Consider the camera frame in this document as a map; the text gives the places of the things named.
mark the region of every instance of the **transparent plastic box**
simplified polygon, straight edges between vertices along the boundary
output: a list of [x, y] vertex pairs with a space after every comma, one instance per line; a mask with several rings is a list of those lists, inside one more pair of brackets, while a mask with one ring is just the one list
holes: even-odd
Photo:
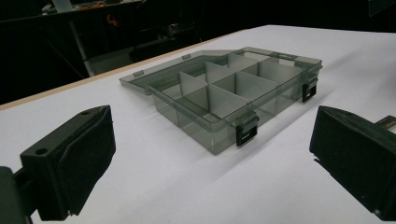
[[122, 77], [214, 155], [317, 91], [321, 60], [265, 49], [202, 50]]

